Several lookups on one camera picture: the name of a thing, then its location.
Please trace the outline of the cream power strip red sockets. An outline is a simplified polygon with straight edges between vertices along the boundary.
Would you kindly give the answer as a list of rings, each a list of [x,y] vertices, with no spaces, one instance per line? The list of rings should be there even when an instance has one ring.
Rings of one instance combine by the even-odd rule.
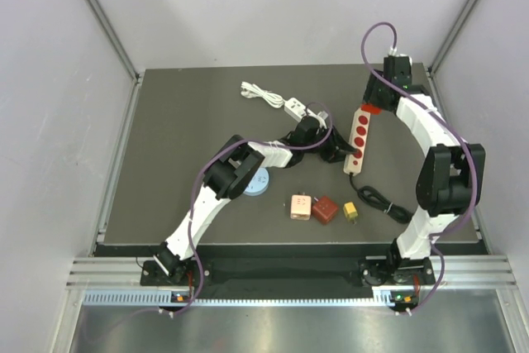
[[[346,174],[357,175],[362,170],[369,133],[369,122],[370,113],[359,107],[353,116],[349,138],[349,144],[355,149],[355,152],[345,158],[343,171]]]

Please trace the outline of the yellow cube plug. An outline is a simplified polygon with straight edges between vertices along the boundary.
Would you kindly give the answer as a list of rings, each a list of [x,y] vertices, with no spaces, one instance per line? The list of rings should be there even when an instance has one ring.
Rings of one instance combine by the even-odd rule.
[[[356,206],[352,202],[345,203],[343,206],[343,212],[346,220],[351,223],[356,223],[359,216]]]

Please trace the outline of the white power strip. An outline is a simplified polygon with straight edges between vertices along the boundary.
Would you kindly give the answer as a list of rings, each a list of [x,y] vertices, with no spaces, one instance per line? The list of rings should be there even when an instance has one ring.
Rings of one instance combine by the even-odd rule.
[[[296,98],[285,101],[284,111],[297,122],[300,122],[307,115],[306,106]]]

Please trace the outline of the brown cube plug adapter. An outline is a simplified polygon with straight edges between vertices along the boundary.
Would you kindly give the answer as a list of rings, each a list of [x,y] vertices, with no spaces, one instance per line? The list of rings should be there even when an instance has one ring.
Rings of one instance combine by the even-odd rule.
[[[327,196],[316,199],[311,207],[311,214],[322,225],[327,225],[338,213],[337,204]]]

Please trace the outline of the pink cube plug adapter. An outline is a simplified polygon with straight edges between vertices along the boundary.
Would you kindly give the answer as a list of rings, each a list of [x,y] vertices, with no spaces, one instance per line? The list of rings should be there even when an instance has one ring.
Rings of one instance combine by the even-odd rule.
[[[294,194],[290,202],[290,218],[307,221],[312,213],[312,198],[306,194]]]

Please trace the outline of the round light blue socket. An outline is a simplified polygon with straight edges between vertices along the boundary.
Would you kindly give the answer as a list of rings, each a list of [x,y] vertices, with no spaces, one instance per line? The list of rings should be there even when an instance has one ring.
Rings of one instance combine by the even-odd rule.
[[[263,194],[269,187],[269,171],[266,168],[259,168],[246,186],[243,194],[255,197]]]

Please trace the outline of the red cube plug adapter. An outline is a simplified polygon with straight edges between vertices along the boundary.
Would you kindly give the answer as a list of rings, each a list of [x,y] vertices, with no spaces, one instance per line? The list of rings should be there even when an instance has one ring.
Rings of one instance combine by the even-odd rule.
[[[370,103],[363,103],[361,105],[361,109],[363,112],[367,112],[367,113],[370,113],[370,114],[373,114],[373,115],[379,115],[382,110]]]

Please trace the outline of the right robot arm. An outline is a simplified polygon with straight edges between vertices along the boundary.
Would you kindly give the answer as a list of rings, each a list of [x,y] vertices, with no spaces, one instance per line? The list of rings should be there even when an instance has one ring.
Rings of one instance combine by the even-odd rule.
[[[392,242],[386,260],[360,262],[362,279],[371,286],[434,284],[432,246],[470,204],[479,202],[485,150],[457,139],[446,127],[431,96],[413,84],[406,55],[386,56],[380,73],[380,78],[370,75],[363,101],[393,113],[416,139],[424,162],[416,183],[417,210]]]

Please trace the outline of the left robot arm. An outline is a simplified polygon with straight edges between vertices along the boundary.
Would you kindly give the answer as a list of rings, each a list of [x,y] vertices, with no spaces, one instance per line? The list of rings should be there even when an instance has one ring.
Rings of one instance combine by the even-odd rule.
[[[343,161],[360,150],[334,126],[323,126],[305,116],[295,129],[275,141],[253,141],[234,135],[201,169],[192,189],[189,210],[176,230],[153,254],[159,274],[170,284],[187,276],[187,264],[216,215],[240,197],[259,169],[287,169],[305,154],[315,153],[327,163]]]

